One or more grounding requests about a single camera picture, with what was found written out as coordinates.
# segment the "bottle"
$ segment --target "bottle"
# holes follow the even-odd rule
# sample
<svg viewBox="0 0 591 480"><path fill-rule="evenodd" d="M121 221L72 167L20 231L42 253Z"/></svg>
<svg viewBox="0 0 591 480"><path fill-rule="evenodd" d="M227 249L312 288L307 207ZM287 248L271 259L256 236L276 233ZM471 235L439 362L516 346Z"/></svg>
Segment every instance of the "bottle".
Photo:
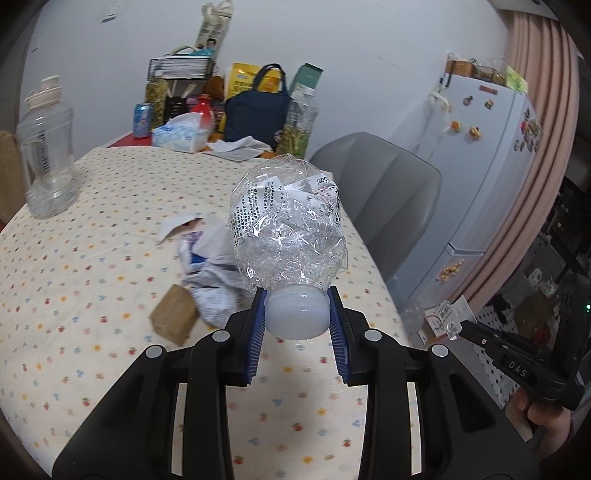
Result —
<svg viewBox="0 0 591 480"><path fill-rule="evenodd" d="M150 123L150 131L153 132L155 128L164 125L164 107L166 105L166 97L168 96L168 83L163 78L164 72L156 70L154 78L146 84L146 103L154 105L152 109L152 121Z"/></svg>
<svg viewBox="0 0 591 480"><path fill-rule="evenodd" d="M234 189L228 223L247 288L267 291L267 331L288 340L322 335L326 291L347 253L334 182L306 160L275 157Z"/></svg>
<svg viewBox="0 0 591 480"><path fill-rule="evenodd" d="M301 94L290 103L277 153L304 158L318 112L314 104L314 89L303 87Z"/></svg>
<svg viewBox="0 0 591 480"><path fill-rule="evenodd" d="M78 198L74 167L74 110L61 99L60 77L41 81L41 89L25 99L29 109L17 126L27 205L46 219L65 211Z"/></svg>
<svg viewBox="0 0 591 480"><path fill-rule="evenodd" d="M216 124L216 118L213 114L213 108L210 102L211 97L209 95L199 95L199 97L197 97L197 105L191 108L191 113L201 114L201 123L199 125L201 130L211 131Z"/></svg>

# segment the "bottle label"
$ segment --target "bottle label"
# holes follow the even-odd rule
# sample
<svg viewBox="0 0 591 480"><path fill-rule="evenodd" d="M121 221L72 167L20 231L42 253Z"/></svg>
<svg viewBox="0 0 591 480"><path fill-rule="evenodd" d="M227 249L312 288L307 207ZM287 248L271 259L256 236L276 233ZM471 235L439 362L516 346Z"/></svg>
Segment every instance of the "bottle label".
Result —
<svg viewBox="0 0 591 480"><path fill-rule="evenodd" d="M51 170L51 164L49 162L49 155L47 154L47 140L45 138L45 130L41 131L37 135L37 140L39 143L39 160L41 160L41 170L43 175L49 173Z"/></svg>
<svg viewBox="0 0 591 480"><path fill-rule="evenodd" d="M252 225L265 213L271 205L285 198L285 188L278 177L271 177L257 187L249 189L232 212L232 235L234 244L245 236Z"/></svg>
<svg viewBox="0 0 591 480"><path fill-rule="evenodd" d="M274 203L282 202L286 197L303 204L328 205L330 217L342 235L339 188L330 177L321 173L286 186L283 186L278 177L271 177L249 189L234 207L230 221L234 244L251 231Z"/></svg>
<svg viewBox="0 0 591 480"><path fill-rule="evenodd" d="M328 175L319 173L306 179L290 183L285 186L286 190L298 190L299 192L307 192L313 195L318 195L330 207L331 218L338 226L339 232L342 233L342 225L340 220L340 200L339 188Z"/></svg>

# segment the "crushed plastic bottle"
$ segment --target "crushed plastic bottle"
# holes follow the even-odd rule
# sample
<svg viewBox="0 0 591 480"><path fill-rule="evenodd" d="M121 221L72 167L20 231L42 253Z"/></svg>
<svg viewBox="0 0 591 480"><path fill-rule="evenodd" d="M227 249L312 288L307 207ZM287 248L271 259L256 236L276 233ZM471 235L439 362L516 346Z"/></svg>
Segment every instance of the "crushed plastic bottle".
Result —
<svg viewBox="0 0 591 480"><path fill-rule="evenodd" d="M326 291L347 255L335 183L306 160L282 155L249 171L230 202L238 268L249 290L268 293L267 331L289 340L324 333Z"/></svg>

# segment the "table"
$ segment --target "table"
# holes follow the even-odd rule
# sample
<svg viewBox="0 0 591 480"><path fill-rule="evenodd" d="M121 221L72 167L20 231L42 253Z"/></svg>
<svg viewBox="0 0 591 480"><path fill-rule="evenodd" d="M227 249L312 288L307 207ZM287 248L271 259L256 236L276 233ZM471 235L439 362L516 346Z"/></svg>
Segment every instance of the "table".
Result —
<svg viewBox="0 0 591 480"><path fill-rule="evenodd" d="M77 162L73 206L49 220L24 207L0 233L0 408L47 472L147 346L178 348L148 319L183 277L175 238L155 244L161 222L187 212L225 218L232 187L261 161L96 148ZM342 217L349 269L335 284L343 303L408 345L379 271ZM199 320L185 345L211 330ZM305 342L267 334L253 384L228 389L236 478L356 478L365 401L365 388L338 377L328 333ZM181 421L176 430L178 449Z"/></svg>
<svg viewBox="0 0 591 480"><path fill-rule="evenodd" d="M215 142L217 140L223 140L224 134L221 133L212 133L209 135L208 141ZM111 140L111 142L103 145L106 148L112 147L149 147L152 145L152 137L145 137L145 138L135 138L133 133L127 133L122 137L117 138L116 140ZM211 150L209 147L205 147L202 151ZM277 156L275 152L263 152L260 155L260 158L273 158Z"/></svg>

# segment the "white jar lid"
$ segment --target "white jar lid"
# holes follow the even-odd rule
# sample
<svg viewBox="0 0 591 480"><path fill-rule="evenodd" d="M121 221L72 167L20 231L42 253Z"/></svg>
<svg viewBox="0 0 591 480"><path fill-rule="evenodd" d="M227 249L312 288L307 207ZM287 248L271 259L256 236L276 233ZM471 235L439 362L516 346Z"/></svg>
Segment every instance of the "white jar lid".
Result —
<svg viewBox="0 0 591 480"><path fill-rule="evenodd" d="M322 335L330 325L326 293L311 285L287 285L265 299L265 327L285 340L306 340Z"/></svg>
<svg viewBox="0 0 591 480"><path fill-rule="evenodd" d="M43 79L41 81L41 90L35 93L31 92L31 95L25 98L25 103L29 107L29 110L52 105L60 101L61 87L59 75Z"/></svg>

